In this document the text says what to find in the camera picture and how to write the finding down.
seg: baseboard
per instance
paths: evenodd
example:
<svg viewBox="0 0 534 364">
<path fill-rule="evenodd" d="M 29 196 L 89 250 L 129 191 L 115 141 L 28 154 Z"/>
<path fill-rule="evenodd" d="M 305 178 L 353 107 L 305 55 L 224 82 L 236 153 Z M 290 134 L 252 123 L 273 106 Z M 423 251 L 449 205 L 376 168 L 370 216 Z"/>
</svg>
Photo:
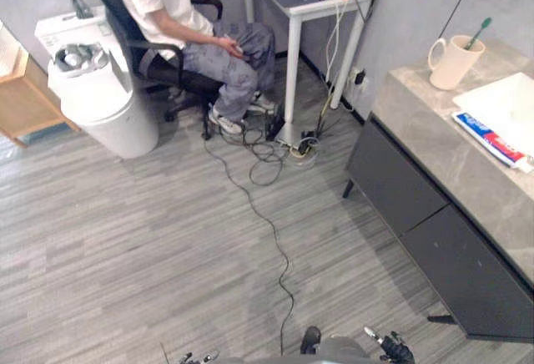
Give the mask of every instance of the baseboard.
<svg viewBox="0 0 534 364">
<path fill-rule="evenodd" d="M 287 57 L 287 51 L 282 51 L 280 53 L 276 53 L 276 57 L 277 58 L 286 58 Z M 308 65 L 308 68 L 310 68 L 310 70 L 315 73 L 315 75 L 320 78 L 321 80 L 325 80 L 325 75 L 319 70 L 319 68 L 317 68 L 315 66 L 315 64 L 312 62 L 311 59 L 309 59 L 305 53 L 302 53 L 300 52 L 299 53 L 299 58 L 302 59 L 306 65 Z M 354 119 L 356 119 L 356 121 L 361 124 L 363 126 L 363 124 L 365 123 L 365 119 L 363 119 L 361 117 L 360 114 L 358 114 L 353 108 L 352 108 L 352 105 L 349 104 L 349 102 L 346 100 L 346 98 L 342 95 L 341 96 L 341 103 L 343 104 L 343 106 L 345 108 L 347 108 L 349 111 L 350 111 L 350 114 L 352 115 L 352 117 Z"/>
</svg>

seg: marble countertop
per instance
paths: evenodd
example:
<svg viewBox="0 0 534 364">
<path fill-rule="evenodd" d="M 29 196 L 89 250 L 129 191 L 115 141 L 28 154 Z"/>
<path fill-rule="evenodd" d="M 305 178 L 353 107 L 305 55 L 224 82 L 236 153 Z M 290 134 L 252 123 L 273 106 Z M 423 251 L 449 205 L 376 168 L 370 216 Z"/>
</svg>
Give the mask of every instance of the marble countertop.
<svg viewBox="0 0 534 364">
<path fill-rule="evenodd" d="M 506 167 L 451 117 L 459 94 L 518 72 L 534 78 L 534 60 L 499 41 L 486 46 L 452 91 L 430 84 L 426 61 L 391 71 L 373 112 L 534 282 L 534 173 Z"/>
</svg>

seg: black office chair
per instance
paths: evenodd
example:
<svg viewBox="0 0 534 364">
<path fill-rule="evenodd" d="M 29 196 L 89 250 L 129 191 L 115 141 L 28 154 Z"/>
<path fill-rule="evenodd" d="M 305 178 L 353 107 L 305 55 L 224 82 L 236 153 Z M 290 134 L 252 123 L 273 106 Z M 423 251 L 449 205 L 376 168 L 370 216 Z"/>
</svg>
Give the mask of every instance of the black office chair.
<svg viewBox="0 0 534 364">
<path fill-rule="evenodd" d="M 209 104 L 219 97 L 219 88 L 223 83 L 208 78 L 202 74 L 184 70 L 184 55 L 173 44 L 149 43 L 141 33 L 139 26 L 130 16 L 123 4 L 123 0 L 102 0 L 106 6 L 106 16 L 110 26 L 115 32 L 124 57 L 128 64 L 128 70 L 132 74 L 132 83 L 137 90 L 146 90 L 149 94 L 159 92 L 161 88 L 172 90 L 177 88 L 179 97 L 165 112 L 165 121 L 172 122 L 176 114 L 184 109 L 200 105 L 203 111 L 204 132 L 202 137 L 209 139 L 208 112 Z M 223 4 L 220 0 L 191 0 L 194 4 L 213 5 L 217 9 L 217 19 L 223 14 Z M 148 68 L 141 73 L 139 65 L 143 56 L 149 51 L 172 50 L 179 60 L 179 67 L 171 65 L 160 55 L 156 55 Z"/>
</svg>

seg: hand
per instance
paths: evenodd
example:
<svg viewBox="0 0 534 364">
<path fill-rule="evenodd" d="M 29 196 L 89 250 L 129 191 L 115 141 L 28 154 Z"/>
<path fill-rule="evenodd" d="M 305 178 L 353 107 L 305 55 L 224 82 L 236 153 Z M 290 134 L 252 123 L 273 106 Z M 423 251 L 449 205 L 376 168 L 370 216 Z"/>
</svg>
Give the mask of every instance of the hand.
<svg viewBox="0 0 534 364">
<path fill-rule="evenodd" d="M 415 364 L 413 354 L 403 343 L 395 343 L 389 336 L 384 337 L 380 345 L 391 362 L 399 364 Z"/>
<path fill-rule="evenodd" d="M 217 45 L 219 45 L 221 48 L 224 48 L 228 53 L 236 58 L 243 59 L 243 53 L 239 50 L 239 45 L 237 41 L 233 40 L 232 38 L 228 37 L 219 37 L 217 38 L 218 42 Z"/>
</svg>

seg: wall outlet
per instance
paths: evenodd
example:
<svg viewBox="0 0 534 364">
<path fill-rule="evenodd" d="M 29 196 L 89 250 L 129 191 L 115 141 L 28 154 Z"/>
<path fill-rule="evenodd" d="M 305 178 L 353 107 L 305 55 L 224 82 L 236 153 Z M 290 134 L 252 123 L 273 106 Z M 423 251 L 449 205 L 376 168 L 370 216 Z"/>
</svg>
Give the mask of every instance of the wall outlet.
<svg viewBox="0 0 534 364">
<path fill-rule="evenodd" d="M 361 84 L 355 84 L 356 76 L 360 73 L 362 69 L 357 68 L 356 66 L 352 67 L 347 76 L 347 84 L 345 86 L 345 100 L 350 104 L 352 109 L 356 109 L 358 101 L 361 99 L 367 98 L 366 95 L 370 89 L 370 80 L 366 75 Z"/>
</svg>

